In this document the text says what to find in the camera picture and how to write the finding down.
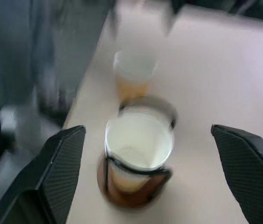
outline white table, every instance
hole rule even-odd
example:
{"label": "white table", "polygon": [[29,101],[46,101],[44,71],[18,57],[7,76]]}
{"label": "white table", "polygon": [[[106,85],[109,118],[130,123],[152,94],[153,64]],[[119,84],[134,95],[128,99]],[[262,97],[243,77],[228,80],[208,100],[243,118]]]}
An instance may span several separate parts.
{"label": "white table", "polygon": [[[146,210],[119,210],[98,189],[104,130],[119,104],[112,74],[116,46],[105,26],[66,125],[87,129],[68,223],[246,224],[226,184],[210,127],[221,124],[263,137],[263,24],[194,10],[182,13],[164,38],[159,15],[121,10],[119,36],[155,46],[160,60],[148,92],[167,99],[179,114],[175,148],[167,161],[174,174]],[[138,26],[142,21],[145,27]],[[126,27],[139,31],[131,35]],[[147,33],[150,42],[143,44]]]}

